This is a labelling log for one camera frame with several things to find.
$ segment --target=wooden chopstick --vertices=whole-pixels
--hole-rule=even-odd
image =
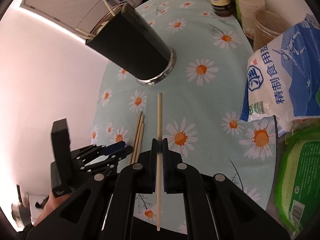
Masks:
[[[139,134],[139,143],[138,143],[138,150],[137,150],[135,162],[138,162],[138,158],[139,158],[139,155],[140,155],[140,149],[141,149],[141,143],[142,143],[142,136],[143,136],[143,129],[144,129],[144,123],[143,123],[142,126],[141,126],[141,131],[140,131],[140,134]]]
[[[158,145],[162,143],[162,93],[158,94]],[[160,231],[161,219],[161,181],[162,181],[162,152],[158,150],[157,153],[157,231]]]
[[[85,32],[85,31],[83,31],[83,30],[81,30],[81,29],[75,28],[75,30],[78,31],[78,32],[80,32],[80,33],[82,33],[82,34],[84,34],[84,35],[86,35],[86,36],[91,36],[91,37],[93,37],[93,38],[96,37],[96,35],[94,35],[94,34],[92,34],[92,33],[87,33],[87,32]]]
[[[138,134],[140,134],[140,132],[141,132],[143,119],[144,119],[144,115],[142,115],[141,119],[140,119],[140,124],[139,124],[139,128],[138,128]],[[133,157],[132,157],[132,163],[131,164],[133,164],[135,162],[135,160],[136,160],[136,155],[137,155],[137,151],[138,151],[138,144],[139,144],[139,136],[137,136],[137,138],[136,138],[136,143],[135,143],[135,146],[134,146],[134,151],[133,151]]]
[[[116,16],[115,13],[114,13],[113,10],[112,10],[110,4],[108,3],[108,1],[107,1],[107,0],[103,0],[103,2],[104,2],[104,4],[106,5],[106,7],[108,8],[108,10],[110,11],[110,13],[112,14],[112,16],[113,16],[113,17]]]
[[[134,137],[133,137],[133,142],[132,142],[133,152],[132,152],[132,154],[130,155],[129,165],[132,164],[132,157],[133,157],[134,148],[135,148],[135,145],[136,145],[136,139],[137,139],[137,136],[138,136],[138,129],[139,129],[139,125],[140,125],[141,116],[142,116],[142,112],[140,111],[140,113],[139,113],[139,115],[138,115],[138,120],[137,120],[136,129],[135,129],[135,131],[134,131]]]

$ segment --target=green package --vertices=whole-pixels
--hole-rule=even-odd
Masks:
[[[306,227],[320,202],[320,127],[296,132],[281,159],[275,198],[291,231]]]

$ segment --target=daisy pattern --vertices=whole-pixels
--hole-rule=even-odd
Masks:
[[[108,123],[107,128],[106,128],[106,133],[108,136],[110,136],[111,134],[113,134],[113,127],[112,127],[112,123]]]
[[[183,233],[183,234],[188,234],[187,233],[187,222],[184,220],[183,221],[183,224],[181,224],[179,227],[178,227],[178,229],[179,229],[179,232],[180,233]]]
[[[167,28],[169,32],[172,33],[177,32],[179,29],[182,30],[184,26],[186,26],[187,21],[182,18],[181,20],[177,19],[176,21],[172,21],[169,23],[169,27]]]
[[[223,121],[226,123],[222,123],[221,125],[224,126],[223,130],[227,131],[227,134],[231,132],[232,135],[236,133],[239,135],[239,132],[242,132],[244,127],[240,125],[243,121],[240,120],[240,116],[236,114],[236,112],[232,112],[232,116],[229,113],[226,113],[227,118],[222,118]]]
[[[251,128],[245,134],[249,140],[239,141],[242,145],[252,145],[252,147],[244,154],[248,158],[258,158],[260,157],[263,161],[265,156],[272,156],[272,151],[269,147],[270,144],[276,143],[276,134],[274,131],[274,120],[268,124],[268,119],[262,119],[261,124],[258,122],[253,122],[255,130]]]
[[[143,208],[141,213],[136,214],[138,218],[144,221],[153,221],[156,222],[157,218],[157,205],[152,206],[149,209]]]
[[[106,91],[103,92],[102,98],[101,98],[101,103],[103,106],[105,106],[109,101],[110,98],[112,97],[112,90],[108,88]]]
[[[208,11],[203,11],[203,12],[199,12],[199,15],[201,15],[201,16],[211,16],[211,13],[210,12],[208,12]]]
[[[156,20],[153,20],[153,21],[149,21],[149,22],[148,22],[148,24],[149,24],[150,26],[155,25],[155,23],[156,23]]]
[[[127,143],[128,138],[125,138],[125,135],[128,133],[128,130],[124,130],[124,126],[121,129],[117,129],[116,133],[114,133],[113,138],[110,140],[112,143],[117,143],[124,141]]]
[[[168,139],[168,147],[171,148],[173,151],[176,151],[178,153],[182,152],[185,157],[188,157],[188,150],[194,151],[194,147],[190,144],[191,142],[196,142],[198,138],[193,137],[197,132],[192,131],[195,127],[195,124],[189,125],[186,129],[186,119],[183,118],[181,122],[180,129],[178,127],[178,124],[176,121],[174,121],[175,127],[171,124],[167,124],[165,129],[171,134],[171,135],[164,135],[164,138]]]
[[[217,72],[219,68],[217,67],[211,67],[213,65],[213,61],[209,62],[208,59],[199,61],[196,59],[196,64],[194,63],[189,63],[191,67],[187,67],[187,77],[189,77],[188,81],[194,80],[196,77],[197,79],[197,86],[203,85],[203,79],[209,83],[209,79],[213,79],[216,76],[213,75],[211,72]]]
[[[95,125],[95,127],[92,130],[92,134],[91,134],[91,144],[96,144],[97,143],[97,139],[98,139],[98,127]]]
[[[185,2],[185,3],[182,3],[179,8],[185,8],[185,9],[188,9],[190,6],[193,6],[195,4],[195,2],[193,1],[189,1],[189,2]]]
[[[142,111],[142,106],[146,106],[146,102],[147,102],[147,97],[145,96],[145,91],[143,91],[141,93],[141,91],[135,91],[134,96],[131,96],[131,100],[132,102],[129,103],[129,105],[132,105],[129,109],[129,111],[132,110],[132,112],[136,111],[136,113],[138,112],[138,110]]]
[[[257,193],[255,194],[257,191],[257,188],[255,187],[254,189],[252,189],[251,191],[248,192],[248,187],[245,187],[243,192],[246,193],[253,201],[257,202],[258,200],[260,200],[260,194]]]
[[[169,9],[169,7],[166,7],[166,8],[164,8],[164,9],[162,9],[162,10],[159,10],[159,12],[158,12],[157,16],[159,16],[159,15],[162,15],[162,14],[166,13],[166,12],[168,11],[168,9]]]
[[[125,80],[127,78],[127,71],[123,68],[119,70],[119,74],[117,75],[118,80]]]
[[[232,33],[232,31],[230,31],[228,35],[217,33],[213,38],[217,40],[214,45],[220,45],[220,48],[228,49],[229,46],[231,46],[231,48],[235,49],[237,47],[235,43],[242,43],[238,34]]]

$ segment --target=light blue tablecloth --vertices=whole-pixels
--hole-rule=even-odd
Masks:
[[[170,149],[203,174],[225,174],[265,209],[276,162],[274,120],[239,120],[247,60],[253,53],[239,23],[233,16],[217,17],[209,0],[150,0],[137,11],[175,49],[177,63],[166,79],[151,87],[139,85],[119,66],[108,64],[92,142],[132,144],[142,110],[142,151],[149,150],[157,137],[157,93],[161,92],[163,134]],[[120,169],[128,163],[129,158],[122,160]],[[155,224],[156,195],[137,195],[134,213]],[[186,233],[182,195],[162,195],[161,226]]]

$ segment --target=salt bag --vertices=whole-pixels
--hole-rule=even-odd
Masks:
[[[248,60],[240,119],[273,116],[290,122],[320,117],[320,26],[313,15]]]

